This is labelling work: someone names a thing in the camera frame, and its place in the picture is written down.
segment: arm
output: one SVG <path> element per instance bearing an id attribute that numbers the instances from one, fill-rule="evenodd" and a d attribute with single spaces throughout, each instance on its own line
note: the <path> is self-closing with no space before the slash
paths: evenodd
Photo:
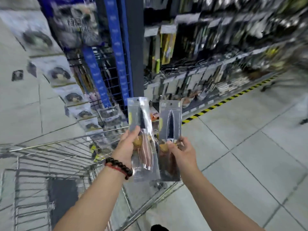
<path id="1" fill-rule="evenodd" d="M 112 153 L 112 157 L 131 168 L 133 141 L 138 136 L 139 127 L 128 131 Z M 102 231 L 105 230 L 111 212 L 119 196 L 125 175 L 110 167 L 104 167 L 93 184 L 56 224 L 54 231 Z"/>
<path id="2" fill-rule="evenodd" d="M 227 200 L 198 169 L 196 151 L 187 138 L 185 149 L 168 143 L 175 155 L 184 184 L 190 190 L 203 217 L 213 231 L 264 231 L 252 219 Z"/>

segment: black knife blade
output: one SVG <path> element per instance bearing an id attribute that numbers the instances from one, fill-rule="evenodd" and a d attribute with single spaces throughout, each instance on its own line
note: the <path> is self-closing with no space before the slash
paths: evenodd
<path id="1" fill-rule="evenodd" d="M 170 111 L 167 121 L 167 139 L 174 139 L 174 118 L 173 112 Z"/>
<path id="2" fill-rule="evenodd" d="M 145 129 L 144 115 L 141 107 L 140 107 L 140 129 Z"/>

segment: black beaded bracelet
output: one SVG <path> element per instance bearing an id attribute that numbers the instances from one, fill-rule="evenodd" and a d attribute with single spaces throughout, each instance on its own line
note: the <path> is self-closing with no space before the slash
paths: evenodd
<path id="1" fill-rule="evenodd" d="M 128 180 L 129 177 L 131 177 L 133 175 L 132 170 L 130 170 L 128 167 L 126 167 L 126 165 L 123 164 L 122 162 L 119 162 L 118 160 L 113 159 L 112 157 L 106 158 L 105 165 L 107 163 L 111 163 L 112 166 L 114 166 L 114 165 L 118 166 L 124 172 L 124 174 L 126 175 L 125 176 L 126 180 Z"/>

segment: packaged knife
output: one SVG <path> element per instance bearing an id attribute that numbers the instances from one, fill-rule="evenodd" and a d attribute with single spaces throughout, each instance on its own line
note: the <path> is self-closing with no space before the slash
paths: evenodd
<path id="1" fill-rule="evenodd" d="M 175 156 L 166 144 L 171 141 L 181 148 L 179 141 L 182 125 L 182 103 L 177 100 L 159 102 L 159 152 L 158 165 L 162 181 L 180 181 L 180 171 Z"/>
<path id="2" fill-rule="evenodd" d="M 140 126 L 139 136 L 134 141 L 132 156 L 134 181 L 159 179 L 158 159 L 147 97 L 128 98 L 128 125 L 130 131 Z"/>

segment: finger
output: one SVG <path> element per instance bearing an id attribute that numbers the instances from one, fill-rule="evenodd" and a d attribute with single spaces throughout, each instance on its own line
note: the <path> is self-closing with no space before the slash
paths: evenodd
<path id="1" fill-rule="evenodd" d="M 184 143 L 184 146 L 185 146 L 186 150 L 192 148 L 192 144 L 190 143 L 190 141 L 188 140 L 187 137 L 181 137 L 181 140 Z"/>
<path id="2" fill-rule="evenodd" d="M 178 147 L 171 141 L 166 142 L 168 145 L 169 150 L 174 154 L 175 157 L 181 156 L 183 152 L 178 149 Z"/>
<path id="3" fill-rule="evenodd" d="M 133 131 L 131 131 L 129 133 L 129 135 L 127 136 L 127 141 L 132 143 L 136 137 L 139 135 L 139 132 L 140 132 L 140 126 L 136 126 L 135 129 Z"/>
<path id="4" fill-rule="evenodd" d="M 121 135 L 120 141 L 125 140 L 129 135 L 129 130 L 126 130 L 124 134 Z"/>

